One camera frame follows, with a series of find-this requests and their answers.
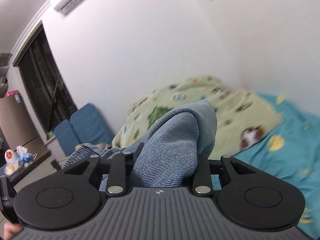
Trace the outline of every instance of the ridged grip surface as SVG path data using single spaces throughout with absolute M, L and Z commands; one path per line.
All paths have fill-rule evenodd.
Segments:
M 307 240 L 297 228 L 256 232 L 226 219 L 209 198 L 187 188 L 133 188 L 111 198 L 99 214 L 76 228 L 24 229 L 13 240 Z

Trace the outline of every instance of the green blanket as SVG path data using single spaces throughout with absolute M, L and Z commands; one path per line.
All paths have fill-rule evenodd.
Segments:
M 171 109 L 201 99 L 212 104 L 218 120 L 216 143 L 209 159 L 237 154 L 262 140 L 281 123 L 271 105 L 253 91 L 232 91 L 219 78 L 201 76 L 156 89 L 132 103 L 129 117 L 113 139 L 112 146 L 131 145 Z

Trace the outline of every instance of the finger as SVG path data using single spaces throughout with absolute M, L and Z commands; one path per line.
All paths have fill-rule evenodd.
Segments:
M 4 224 L 4 240 L 9 240 L 23 229 L 20 224 Z

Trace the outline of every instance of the window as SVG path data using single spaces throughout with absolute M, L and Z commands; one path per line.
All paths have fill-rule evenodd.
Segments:
M 77 110 L 53 59 L 41 26 L 18 59 L 22 80 L 45 130 L 53 130 Z

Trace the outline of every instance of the blue cushion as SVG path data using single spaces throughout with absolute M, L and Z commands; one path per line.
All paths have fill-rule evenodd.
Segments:
M 75 147 L 81 143 L 68 120 L 63 120 L 55 129 L 54 134 L 66 156 L 70 156 Z
M 113 134 L 108 129 L 100 113 L 92 104 L 73 113 L 70 117 L 70 124 L 77 133 L 82 143 L 109 143 L 113 140 Z

